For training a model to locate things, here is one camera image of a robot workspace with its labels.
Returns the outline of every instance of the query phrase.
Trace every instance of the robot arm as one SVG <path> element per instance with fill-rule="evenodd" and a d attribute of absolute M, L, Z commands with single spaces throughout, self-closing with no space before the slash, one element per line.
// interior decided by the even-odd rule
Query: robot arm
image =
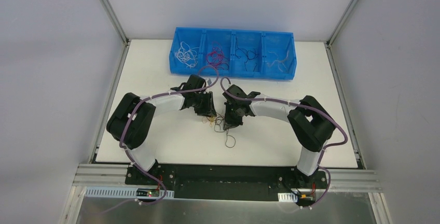
<path fill-rule="evenodd" d="M 227 91 L 237 97 L 246 99 L 266 98 L 259 92 L 251 92 L 247 95 L 236 85 L 230 86 Z M 296 174 L 307 180 L 318 168 L 318 160 L 322 148 L 331 138 L 335 126 L 321 115 L 301 107 L 281 104 L 272 101 L 240 101 L 223 93 L 226 98 L 226 113 L 224 129 L 235 128 L 243 125 L 243 116 L 267 116 L 279 119 L 291 124 L 299 142 L 302 145 L 301 155 L 296 165 Z M 325 113 L 325 109 L 311 96 L 302 100 L 291 101 L 317 108 Z"/>

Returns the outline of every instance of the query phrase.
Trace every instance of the white ventilation grille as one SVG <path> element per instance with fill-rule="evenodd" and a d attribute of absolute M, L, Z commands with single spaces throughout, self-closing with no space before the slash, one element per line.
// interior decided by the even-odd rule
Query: white ventilation grille
<path fill-rule="evenodd" d="M 279 202 L 298 202 L 298 197 L 292 193 L 278 193 Z"/>
<path fill-rule="evenodd" d="M 87 187 L 87 197 L 99 197 L 99 198 L 139 198 L 139 199 L 156 199 L 162 197 L 164 191 L 161 190 L 159 197 L 137 197 L 136 192 L 138 188 L 123 188 L 123 187 Z M 174 198 L 174 191 L 168 190 L 165 199 Z"/>

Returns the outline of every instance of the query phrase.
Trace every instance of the blue storage box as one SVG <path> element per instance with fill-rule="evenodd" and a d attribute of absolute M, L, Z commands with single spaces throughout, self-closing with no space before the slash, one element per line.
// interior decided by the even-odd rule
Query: blue storage box
<path fill-rule="evenodd" d="M 170 50 L 170 71 L 198 73 L 206 65 L 222 76 L 292 80 L 296 69 L 292 33 L 176 28 Z M 215 76 L 205 69 L 201 75 Z"/>

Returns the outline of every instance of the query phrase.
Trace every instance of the white table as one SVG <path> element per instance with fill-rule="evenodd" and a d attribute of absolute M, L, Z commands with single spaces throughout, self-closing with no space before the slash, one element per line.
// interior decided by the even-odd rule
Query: white table
<path fill-rule="evenodd" d="M 171 75 L 168 56 L 171 40 L 132 40 L 113 100 L 111 114 L 127 92 L 154 95 L 186 82 L 187 76 Z M 292 81 L 277 82 L 232 78 L 246 93 L 259 91 L 282 99 L 314 96 L 347 131 L 336 85 L 323 43 L 296 42 L 297 69 Z M 220 85 L 211 88 L 217 112 L 224 112 Z M 237 143 L 225 146 L 225 133 L 216 133 L 202 123 L 192 108 L 170 112 L 153 119 L 145 148 L 153 149 L 160 163 L 292 166 L 301 145 L 290 124 L 268 117 L 244 117 L 244 125 L 231 129 Z M 329 143 L 342 141 L 335 131 Z M 97 162 L 129 162 L 118 142 L 104 132 Z M 357 167 L 351 142 L 329 148 L 321 163 L 326 167 Z"/>

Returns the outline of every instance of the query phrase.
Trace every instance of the white tabletop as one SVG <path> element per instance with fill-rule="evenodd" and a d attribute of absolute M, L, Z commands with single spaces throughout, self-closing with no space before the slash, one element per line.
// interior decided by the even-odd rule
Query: white tabletop
<path fill-rule="evenodd" d="M 132 40 L 113 100 L 111 114 L 127 92 L 154 95 L 186 82 L 188 76 L 170 73 L 171 40 Z M 264 81 L 232 78 L 246 93 L 258 91 L 282 99 L 314 96 L 346 131 L 336 85 L 323 43 L 296 42 L 297 68 L 292 81 Z M 225 99 L 220 85 L 211 88 L 215 109 L 224 113 Z M 192 108 L 153 118 L 146 144 L 160 163 L 292 166 L 298 162 L 301 145 L 290 124 L 268 117 L 244 117 L 243 126 L 231 129 L 237 143 L 225 146 L 226 134 L 216 133 L 202 123 Z M 329 143 L 342 141 L 336 130 Z M 107 132 L 99 146 L 97 162 L 129 162 L 118 142 Z M 321 163 L 326 167 L 357 167 L 351 142 L 331 147 Z"/>

